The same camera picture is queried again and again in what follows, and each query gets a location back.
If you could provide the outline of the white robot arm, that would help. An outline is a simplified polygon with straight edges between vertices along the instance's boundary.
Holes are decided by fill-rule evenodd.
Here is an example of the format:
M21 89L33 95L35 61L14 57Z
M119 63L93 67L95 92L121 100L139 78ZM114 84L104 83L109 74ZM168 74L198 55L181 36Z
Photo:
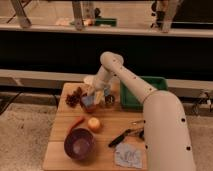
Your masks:
M148 171L196 171L183 105L173 93L157 90L123 66L123 57L103 52L90 93L103 90L113 75L143 105Z

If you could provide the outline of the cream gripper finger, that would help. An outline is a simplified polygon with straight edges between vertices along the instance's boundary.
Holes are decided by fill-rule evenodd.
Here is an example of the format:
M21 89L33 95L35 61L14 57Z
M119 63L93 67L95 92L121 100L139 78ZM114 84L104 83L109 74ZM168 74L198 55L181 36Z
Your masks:
M96 91L95 95L94 95L94 104L95 105L99 104L103 100L103 97L104 97L104 91L103 90Z

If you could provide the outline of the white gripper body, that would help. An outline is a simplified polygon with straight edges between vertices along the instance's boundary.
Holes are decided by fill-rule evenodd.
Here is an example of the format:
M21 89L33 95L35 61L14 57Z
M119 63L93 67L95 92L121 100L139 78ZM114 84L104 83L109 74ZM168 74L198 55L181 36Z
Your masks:
M104 90L106 88L110 87L109 83L106 83L104 81L102 81L99 77L94 76L95 77L95 86L92 87L90 86L89 90L88 90L88 94L92 95L93 93L95 93L96 91L100 91L100 90Z

